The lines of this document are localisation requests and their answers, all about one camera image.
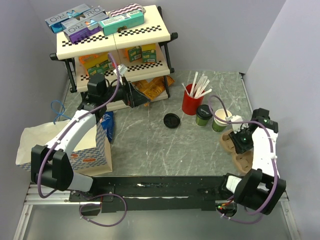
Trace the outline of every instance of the black cup lid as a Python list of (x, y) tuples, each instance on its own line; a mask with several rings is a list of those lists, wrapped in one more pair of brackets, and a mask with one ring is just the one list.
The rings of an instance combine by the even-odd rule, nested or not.
[(196, 109), (196, 115), (202, 120), (209, 120), (212, 118), (212, 113), (209, 110), (209, 106), (206, 104), (198, 106)]
[(175, 129), (180, 124), (180, 118), (174, 113), (168, 113), (163, 118), (164, 125), (170, 129)]

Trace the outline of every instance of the checkered paper bag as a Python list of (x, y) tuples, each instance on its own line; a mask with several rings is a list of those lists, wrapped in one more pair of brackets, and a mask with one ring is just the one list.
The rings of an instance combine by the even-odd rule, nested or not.
[[(45, 123), (27, 127), (20, 138), (15, 164), (24, 170), (31, 170), (31, 149), (35, 145), (44, 146), (68, 124), (69, 120)], [(73, 170), (77, 173), (95, 176), (112, 172), (110, 143), (99, 122), (91, 128), (75, 147), (70, 158)]]

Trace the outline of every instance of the gray marble surface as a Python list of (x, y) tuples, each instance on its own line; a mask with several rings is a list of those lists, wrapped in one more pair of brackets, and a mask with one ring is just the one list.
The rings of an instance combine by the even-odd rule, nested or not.
[[(181, 70), (171, 74), (171, 97), (135, 108), (114, 111), (115, 130), (111, 144), (113, 172), (106, 176), (221, 176), (238, 174), (231, 156), (219, 144), (220, 134), (212, 130), (212, 119), (205, 127), (195, 123), (195, 116), (182, 111), (185, 85), (193, 82), (196, 71)], [(232, 114), (251, 117), (246, 94), (237, 72), (199, 71), (210, 80), (212, 93), (222, 98)], [(203, 100), (208, 104), (209, 96)], [(73, 116), (81, 97), (68, 93), (65, 99), (67, 116)], [(217, 100), (213, 109), (221, 108)], [(167, 113), (181, 119), (176, 129), (164, 125)]]

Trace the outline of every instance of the red cup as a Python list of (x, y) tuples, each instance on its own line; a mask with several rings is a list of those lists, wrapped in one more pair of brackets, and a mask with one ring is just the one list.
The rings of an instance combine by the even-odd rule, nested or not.
[[(186, 86), (186, 90), (188, 93), (191, 92), (192, 83)], [(184, 90), (184, 96), (182, 101), (182, 111), (187, 115), (196, 115), (197, 108), (202, 104), (202, 100), (204, 99), (204, 96), (199, 97), (198, 99), (195, 99), (193, 97), (190, 97), (186, 90)]]

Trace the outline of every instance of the blue string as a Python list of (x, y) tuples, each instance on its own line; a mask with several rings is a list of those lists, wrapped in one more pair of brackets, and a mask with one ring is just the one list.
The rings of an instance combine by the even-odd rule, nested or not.
[[(61, 112), (56, 111), (56, 110), (54, 109), (54, 107), (52, 106), (53, 103), (58, 103), (58, 104), (60, 104), (60, 106), (62, 106), (62, 111), (61, 111)], [(51, 102), (51, 110), (52, 110), (55, 114), (57, 114), (57, 116), (56, 116), (55, 119), (53, 120), (53, 124), (56, 124), (56, 121), (57, 121), (57, 119), (58, 119), (60, 116), (65, 117), (66, 119), (71, 119), (71, 117), (68, 117), (68, 116), (64, 115), (64, 112), (66, 111), (66, 109), (65, 109), (64, 104), (63, 104), (61, 101), (59, 101), (59, 100), (53, 100), (53, 101)]]

